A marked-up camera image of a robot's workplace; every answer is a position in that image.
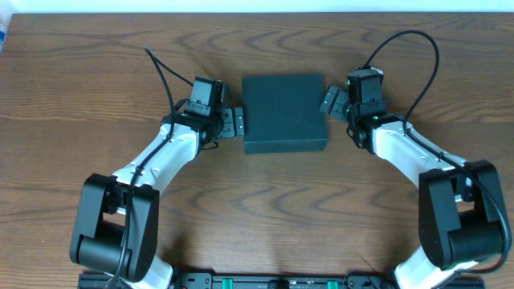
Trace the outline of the black gift box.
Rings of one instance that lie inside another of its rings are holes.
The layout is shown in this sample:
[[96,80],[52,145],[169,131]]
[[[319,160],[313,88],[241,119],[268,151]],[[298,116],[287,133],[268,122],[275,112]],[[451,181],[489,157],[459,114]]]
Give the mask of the black gift box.
[[318,152],[328,143],[320,74],[242,78],[244,152]]

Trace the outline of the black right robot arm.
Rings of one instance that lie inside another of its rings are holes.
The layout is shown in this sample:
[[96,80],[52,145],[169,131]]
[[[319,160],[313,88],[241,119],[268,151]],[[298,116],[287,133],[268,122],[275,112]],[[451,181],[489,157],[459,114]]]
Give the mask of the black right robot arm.
[[430,142],[405,116],[386,111],[380,88],[332,85],[320,110],[346,122],[358,148],[388,161],[418,189],[420,246],[381,281],[382,288],[461,285],[463,275],[504,265],[512,232],[491,162],[470,162]]

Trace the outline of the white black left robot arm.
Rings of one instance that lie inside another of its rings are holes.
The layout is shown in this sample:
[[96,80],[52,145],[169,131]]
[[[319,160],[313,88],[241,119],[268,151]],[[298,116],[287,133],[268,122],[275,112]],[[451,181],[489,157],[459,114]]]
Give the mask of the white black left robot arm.
[[82,187],[70,259],[90,269],[80,288],[172,288],[173,267],[157,254],[159,201],[177,172],[209,143],[244,134],[243,110],[211,116],[177,112],[157,137],[110,176],[93,173]]

